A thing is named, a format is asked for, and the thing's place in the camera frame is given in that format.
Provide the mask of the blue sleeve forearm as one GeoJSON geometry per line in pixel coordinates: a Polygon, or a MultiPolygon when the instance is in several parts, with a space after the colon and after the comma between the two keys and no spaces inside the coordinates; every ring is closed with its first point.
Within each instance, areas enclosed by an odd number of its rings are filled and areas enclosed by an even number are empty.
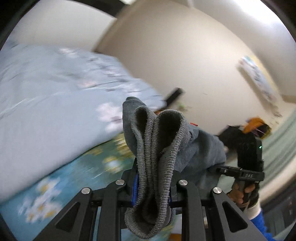
{"type": "Polygon", "coordinates": [[[267,232],[267,227],[265,226],[262,209],[259,202],[248,208],[245,214],[268,241],[275,241],[271,233],[267,232]]]}

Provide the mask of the person's right hand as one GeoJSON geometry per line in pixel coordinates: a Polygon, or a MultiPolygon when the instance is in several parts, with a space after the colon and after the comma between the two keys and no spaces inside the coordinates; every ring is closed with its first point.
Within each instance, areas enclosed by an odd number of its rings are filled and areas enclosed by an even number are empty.
{"type": "Polygon", "coordinates": [[[239,185],[237,182],[234,182],[232,185],[231,191],[227,196],[238,206],[246,205],[246,201],[243,200],[245,194],[251,193],[255,189],[255,184],[252,184],[244,189],[244,191],[239,190],[239,185]]]}

